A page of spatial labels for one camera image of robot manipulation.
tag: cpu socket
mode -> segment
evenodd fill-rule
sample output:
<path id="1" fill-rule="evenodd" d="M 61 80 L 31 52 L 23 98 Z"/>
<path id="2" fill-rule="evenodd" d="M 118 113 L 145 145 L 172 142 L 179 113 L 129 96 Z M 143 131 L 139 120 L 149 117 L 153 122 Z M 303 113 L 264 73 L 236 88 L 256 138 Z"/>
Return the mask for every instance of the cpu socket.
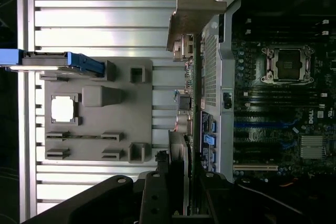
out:
<path id="1" fill-rule="evenodd" d="M 275 85 L 306 85 L 314 82 L 310 76 L 309 46 L 273 45 L 261 50 L 267 56 L 266 75 L 261 81 Z"/>

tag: motherboard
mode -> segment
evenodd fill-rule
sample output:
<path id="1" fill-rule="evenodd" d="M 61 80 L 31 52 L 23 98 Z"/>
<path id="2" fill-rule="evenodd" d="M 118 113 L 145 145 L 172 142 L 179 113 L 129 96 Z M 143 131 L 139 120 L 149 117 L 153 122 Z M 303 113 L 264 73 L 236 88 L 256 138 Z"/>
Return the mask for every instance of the motherboard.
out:
<path id="1" fill-rule="evenodd" d="M 234 178 L 336 173 L 335 20 L 234 24 Z"/>

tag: circuit board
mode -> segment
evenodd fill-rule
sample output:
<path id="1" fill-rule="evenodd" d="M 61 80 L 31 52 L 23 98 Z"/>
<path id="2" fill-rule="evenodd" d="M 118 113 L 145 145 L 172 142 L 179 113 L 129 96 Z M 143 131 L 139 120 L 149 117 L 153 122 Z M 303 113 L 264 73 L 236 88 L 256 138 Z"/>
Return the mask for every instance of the circuit board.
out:
<path id="1" fill-rule="evenodd" d="M 335 173 L 335 21 L 238 16 L 234 24 L 234 177 Z"/>

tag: metal bracket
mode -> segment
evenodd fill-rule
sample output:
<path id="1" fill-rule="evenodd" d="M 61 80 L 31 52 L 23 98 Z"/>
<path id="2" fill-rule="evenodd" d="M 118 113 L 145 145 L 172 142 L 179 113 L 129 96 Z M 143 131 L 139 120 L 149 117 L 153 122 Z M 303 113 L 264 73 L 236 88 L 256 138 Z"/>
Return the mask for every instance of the metal bracket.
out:
<path id="1" fill-rule="evenodd" d="M 181 34 L 198 34 L 216 14 L 226 10 L 226 2 L 215 0 L 176 0 L 176 11 L 169 24 L 167 50 L 173 51 Z"/>

